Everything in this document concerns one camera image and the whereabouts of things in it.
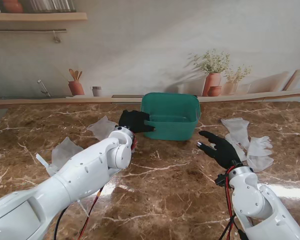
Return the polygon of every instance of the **wooden spoon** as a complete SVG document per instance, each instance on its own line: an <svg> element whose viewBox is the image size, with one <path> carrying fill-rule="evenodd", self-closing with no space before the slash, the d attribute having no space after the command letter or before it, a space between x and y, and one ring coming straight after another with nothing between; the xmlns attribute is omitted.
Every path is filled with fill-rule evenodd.
<svg viewBox="0 0 300 240"><path fill-rule="evenodd" d="M79 78L81 77L81 75L82 75L82 71L79 73L79 76L78 76L78 78L77 78L77 81L79 81Z"/></svg>
<svg viewBox="0 0 300 240"><path fill-rule="evenodd" d="M79 75L79 71L78 70L76 70L75 72L74 72L74 76L75 76L75 81L78 81L78 75Z"/></svg>
<svg viewBox="0 0 300 240"><path fill-rule="evenodd" d="M76 80L75 72L71 68L69 69L69 72L70 72L71 76L73 77L73 79Z"/></svg>

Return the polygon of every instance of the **terracotta pot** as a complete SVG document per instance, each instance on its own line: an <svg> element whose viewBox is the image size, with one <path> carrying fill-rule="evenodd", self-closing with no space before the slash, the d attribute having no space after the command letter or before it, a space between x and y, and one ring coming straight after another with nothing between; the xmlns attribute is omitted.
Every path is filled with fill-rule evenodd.
<svg viewBox="0 0 300 240"><path fill-rule="evenodd" d="M219 96L221 94L221 89L222 89L222 86L211 86L208 91L208 96L209 97Z"/></svg>
<svg viewBox="0 0 300 240"><path fill-rule="evenodd" d="M209 73L204 82L204 88L202 96L207 97L210 87L217 87L221 82L220 73Z"/></svg>
<svg viewBox="0 0 300 240"><path fill-rule="evenodd" d="M222 88L222 95L235 94L238 88L238 83L226 82Z"/></svg>
<svg viewBox="0 0 300 240"><path fill-rule="evenodd" d="M71 90L71 93L73 96L75 95L85 95L84 89L82 88L82 85L78 81L70 81L69 82L69 88Z"/></svg>
<svg viewBox="0 0 300 240"><path fill-rule="evenodd" d="M18 0L3 0L5 9L11 14L22 14L24 9Z"/></svg>

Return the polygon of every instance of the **wooden shelf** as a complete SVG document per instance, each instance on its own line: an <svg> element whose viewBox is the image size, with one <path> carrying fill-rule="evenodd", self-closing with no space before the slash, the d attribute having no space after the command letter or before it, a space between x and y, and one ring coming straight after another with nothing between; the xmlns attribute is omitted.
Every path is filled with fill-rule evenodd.
<svg viewBox="0 0 300 240"><path fill-rule="evenodd" d="M52 22L88 20L85 12L0 13L0 22Z"/></svg>
<svg viewBox="0 0 300 240"><path fill-rule="evenodd" d="M300 97L300 89L275 92L248 93L230 96L199 96L200 103L211 102L249 102L255 100L284 99ZM142 97L85 97L74 96L45 99L0 99L0 108L10 108L15 104L78 104L78 103L141 103Z"/></svg>

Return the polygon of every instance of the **marble countertop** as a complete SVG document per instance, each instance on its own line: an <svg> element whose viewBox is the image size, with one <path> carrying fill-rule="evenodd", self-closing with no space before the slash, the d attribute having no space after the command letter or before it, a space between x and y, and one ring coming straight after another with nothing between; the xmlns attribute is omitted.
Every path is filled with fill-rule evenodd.
<svg viewBox="0 0 300 240"><path fill-rule="evenodd" d="M139 110L140 105L42 104L9 109L0 122L0 197L49 177L36 153L50 160L52 149L65 137L89 147L98 140L87 126L104 115L118 122L124 109ZM274 163L257 174L259 182L274 190L300 225L300 103L202 103L201 111L189 141L152 140L137 134L130 166L105 186L82 239L218 239L229 216L224 189L214 179L224 170L198 150L196 142L207 143L198 135L200 130L225 136L228 131L221 118L242 117L250 121L250 136L271 138ZM94 197L85 198L83 205L90 208ZM58 239L77 239L85 220L80 206L72 204L61 220ZM56 221L46 240L53 239ZM232 239L239 240L232 232Z"/></svg>

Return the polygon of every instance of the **green plastic basket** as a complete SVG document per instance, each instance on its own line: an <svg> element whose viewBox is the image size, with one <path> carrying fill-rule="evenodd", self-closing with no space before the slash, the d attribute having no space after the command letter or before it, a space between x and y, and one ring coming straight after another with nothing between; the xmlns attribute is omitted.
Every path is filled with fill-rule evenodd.
<svg viewBox="0 0 300 240"><path fill-rule="evenodd" d="M190 94L152 92L142 98L141 111L150 115L146 125L155 131L144 135L151 139L186 141L201 115L198 99Z"/></svg>

